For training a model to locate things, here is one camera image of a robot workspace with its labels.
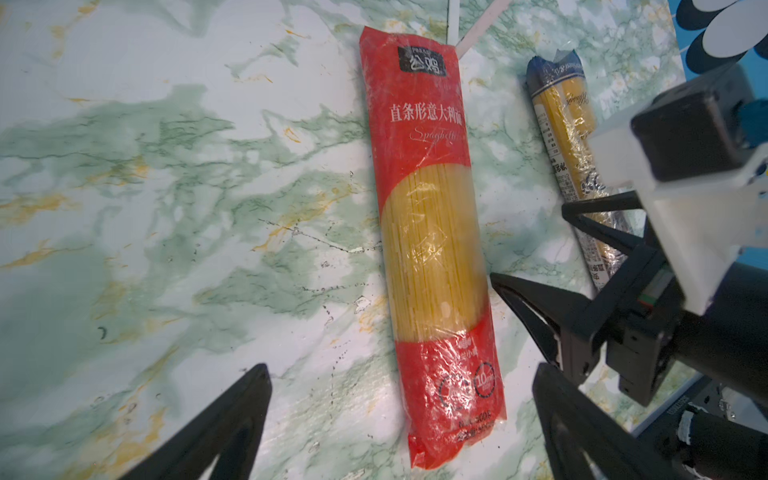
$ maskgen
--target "brand logo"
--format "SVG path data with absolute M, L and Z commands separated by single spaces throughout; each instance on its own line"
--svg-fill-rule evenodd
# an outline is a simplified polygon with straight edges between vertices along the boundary
M 398 47 L 400 70 L 407 73 L 428 73 L 445 77 L 445 61 L 436 51 L 424 47 Z
M 431 132 L 422 131 L 419 127 L 413 129 L 409 135 L 411 140 L 423 141 L 428 144 L 437 144 L 440 140 L 447 142 L 453 142 L 458 138 L 458 135 L 454 131 L 450 131 L 447 128 L 436 128 Z
M 587 96 L 587 92 L 581 92 L 579 95 L 570 95 L 568 96 L 568 99 L 565 101 L 567 104 L 579 104 L 579 105 L 587 105 L 589 104 L 589 97 Z

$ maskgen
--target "circular badge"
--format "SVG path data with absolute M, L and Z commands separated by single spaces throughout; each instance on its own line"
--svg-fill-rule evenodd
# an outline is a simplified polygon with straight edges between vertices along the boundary
M 480 364 L 475 371 L 475 393 L 484 399 L 487 399 L 493 394 L 496 388 L 496 375 L 493 371 L 493 365 L 488 362 Z
M 463 410 L 472 406 L 472 384 L 458 373 L 442 377 L 438 394 L 447 409 Z

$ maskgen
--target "black logo label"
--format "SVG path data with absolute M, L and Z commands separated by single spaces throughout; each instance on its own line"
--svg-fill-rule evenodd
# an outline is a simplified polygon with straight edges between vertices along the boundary
M 402 71 L 445 77 L 445 61 L 436 51 L 424 47 L 398 47 L 397 55 Z

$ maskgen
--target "product label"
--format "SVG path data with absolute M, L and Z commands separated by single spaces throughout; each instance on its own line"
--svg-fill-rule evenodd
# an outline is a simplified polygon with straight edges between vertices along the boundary
M 462 85 L 455 48 L 428 38 L 367 28 L 360 54 L 381 212 L 415 170 L 470 166 Z
M 587 95 L 586 90 L 582 91 L 578 95 L 573 95 L 573 94 L 566 95 L 565 104 L 566 105 L 576 104 L 576 105 L 582 105 L 582 106 L 589 105 L 589 95 Z
M 535 56 L 528 63 L 525 77 L 531 98 L 535 98 L 536 95 L 558 82 L 573 77 L 584 77 L 584 69 L 575 51 L 565 55 L 560 61 L 549 61 Z
M 395 348 L 412 422 L 412 465 L 441 465 L 465 442 L 486 437 L 497 418 L 506 418 L 490 307 L 464 335 L 396 342 Z
M 578 201 L 579 197 L 576 192 L 573 177 L 571 176 L 571 172 L 568 171 L 565 158 L 558 145 L 558 139 L 555 137 L 552 130 L 552 125 L 550 124 L 549 116 L 547 115 L 547 109 L 542 104 L 534 104 L 533 108 L 536 113 L 538 126 L 541 129 L 541 136 L 544 138 L 549 161 L 552 164 L 554 177 L 557 178 L 558 185 L 560 186 L 560 192 L 562 192 L 566 202 Z M 598 289 L 601 289 L 608 283 L 609 277 L 603 257 L 600 255 L 600 250 L 598 250 L 598 241 L 578 229 L 575 229 L 575 231 L 578 242 L 581 245 L 581 252 L 584 254 L 584 260 L 587 262 L 587 269 L 592 277 L 592 281 Z
M 428 73 L 445 77 L 445 61 L 438 52 L 424 47 L 406 45 L 397 48 L 400 70 L 407 73 Z

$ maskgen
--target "white mount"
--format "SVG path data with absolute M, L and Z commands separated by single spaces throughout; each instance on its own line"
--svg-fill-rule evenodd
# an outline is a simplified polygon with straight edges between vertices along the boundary
M 594 162 L 609 187 L 633 187 L 685 294 L 685 309 L 703 315 L 741 247 L 768 247 L 768 159 L 761 144 L 743 167 L 659 182 L 632 117 L 650 102 L 620 111 L 588 138 Z

